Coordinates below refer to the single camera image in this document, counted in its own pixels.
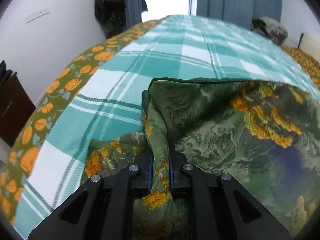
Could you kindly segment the green landscape print jacket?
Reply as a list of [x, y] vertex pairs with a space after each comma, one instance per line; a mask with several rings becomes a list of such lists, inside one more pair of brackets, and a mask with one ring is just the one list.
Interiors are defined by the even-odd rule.
[[188, 239], [188, 208], [169, 190], [169, 145], [210, 174], [231, 174], [304, 238], [319, 218], [319, 99], [284, 83], [153, 80], [143, 129], [92, 140], [82, 180], [108, 177], [153, 152], [151, 192], [133, 203], [134, 239]]

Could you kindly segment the pile of clothes on chair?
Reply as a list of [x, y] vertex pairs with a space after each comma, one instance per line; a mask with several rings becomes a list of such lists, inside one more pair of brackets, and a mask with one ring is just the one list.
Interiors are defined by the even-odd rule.
[[288, 37], [287, 28], [270, 17], [258, 17], [252, 20], [252, 31], [270, 39], [276, 45], [281, 46]]

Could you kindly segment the olive orange floral bedsheet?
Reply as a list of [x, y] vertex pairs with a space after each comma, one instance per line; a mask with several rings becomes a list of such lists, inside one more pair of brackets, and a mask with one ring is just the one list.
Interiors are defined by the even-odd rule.
[[23, 190], [46, 136], [80, 89], [118, 51], [159, 25], [162, 20], [136, 24], [123, 33], [88, 48], [68, 64], [49, 86], [40, 103], [21, 129], [1, 168], [1, 210], [10, 224], [15, 221]]

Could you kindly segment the dark brown wooden nightstand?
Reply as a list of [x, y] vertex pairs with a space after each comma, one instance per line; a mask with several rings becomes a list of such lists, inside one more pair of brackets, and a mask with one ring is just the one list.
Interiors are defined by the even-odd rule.
[[22, 87], [17, 73], [1, 85], [1, 139], [12, 147], [35, 111], [35, 105]]

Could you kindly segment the teal white plaid blanket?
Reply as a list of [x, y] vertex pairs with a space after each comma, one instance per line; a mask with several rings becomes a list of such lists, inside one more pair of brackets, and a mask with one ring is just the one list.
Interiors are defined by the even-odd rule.
[[319, 99], [311, 77], [272, 41], [220, 20], [171, 16], [103, 63], [54, 124], [17, 206], [23, 238], [84, 182], [92, 140], [143, 129], [142, 94], [159, 79], [276, 82]]

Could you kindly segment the dark cloth on nightstand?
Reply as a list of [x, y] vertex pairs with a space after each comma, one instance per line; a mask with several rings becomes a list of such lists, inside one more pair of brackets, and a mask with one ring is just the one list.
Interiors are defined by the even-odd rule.
[[11, 77], [12, 75], [12, 70], [7, 69], [7, 65], [5, 63], [5, 61], [3, 60], [1, 62], [1, 66], [0, 66], [0, 82], [1, 84], [5, 83], [9, 77]]

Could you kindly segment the olive orange floral quilt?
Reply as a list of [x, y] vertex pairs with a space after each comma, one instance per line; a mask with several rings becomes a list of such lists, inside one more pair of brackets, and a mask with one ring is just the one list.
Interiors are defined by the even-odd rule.
[[300, 48], [289, 46], [280, 47], [284, 52], [289, 54], [312, 79], [317, 88], [320, 88], [320, 66], [319, 62], [312, 56], [306, 54]]

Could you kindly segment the cream pillow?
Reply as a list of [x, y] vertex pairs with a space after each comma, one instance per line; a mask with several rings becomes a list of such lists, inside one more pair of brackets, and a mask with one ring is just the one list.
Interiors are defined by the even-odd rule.
[[320, 53], [320, 38], [319, 34], [314, 33], [302, 33], [299, 41], [298, 48], [304, 51], [306, 54], [319, 61]]

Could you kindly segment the blue curtain right panel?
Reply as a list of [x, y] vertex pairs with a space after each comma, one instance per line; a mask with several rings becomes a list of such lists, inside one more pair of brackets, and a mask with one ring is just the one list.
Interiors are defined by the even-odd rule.
[[250, 29], [252, 20], [280, 21], [282, 0], [197, 0], [196, 15], [231, 22]]

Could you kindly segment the blue curtain panel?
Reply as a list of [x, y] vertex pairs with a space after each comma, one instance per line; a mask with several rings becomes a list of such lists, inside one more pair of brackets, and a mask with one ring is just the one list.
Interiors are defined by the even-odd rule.
[[197, 0], [196, 15], [231, 22], [250, 29], [252, 20], [280, 21], [282, 0]]
[[142, 0], [125, 0], [126, 28], [142, 23]]

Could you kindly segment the blue curtain left panel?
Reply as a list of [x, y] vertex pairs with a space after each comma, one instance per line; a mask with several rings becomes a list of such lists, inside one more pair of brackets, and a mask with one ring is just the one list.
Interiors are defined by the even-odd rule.
[[125, 0], [126, 28], [142, 23], [142, 0]]

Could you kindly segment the hanging coats with yellow hood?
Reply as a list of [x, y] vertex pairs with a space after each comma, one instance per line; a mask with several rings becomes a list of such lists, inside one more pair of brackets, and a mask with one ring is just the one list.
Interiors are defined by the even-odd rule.
[[95, 0], [94, 15], [106, 39], [125, 30], [125, 0]]

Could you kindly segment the white wall switch plate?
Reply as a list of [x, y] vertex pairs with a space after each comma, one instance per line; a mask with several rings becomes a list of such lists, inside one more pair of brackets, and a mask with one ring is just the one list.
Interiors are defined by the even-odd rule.
[[41, 9], [41, 10], [39, 10], [39, 11], [37, 11], [37, 12], [34, 12], [34, 13], [28, 15], [28, 16], [25, 18], [25, 23], [27, 24], [27, 23], [29, 23], [29, 22], [31, 22], [31, 21], [34, 21], [34, 20], [36, 20], [36, 19], [44, 16], [44, 15], [47, 15], [47, 14], [49, 14], [49, 13], [50, 13], [49, 8]]

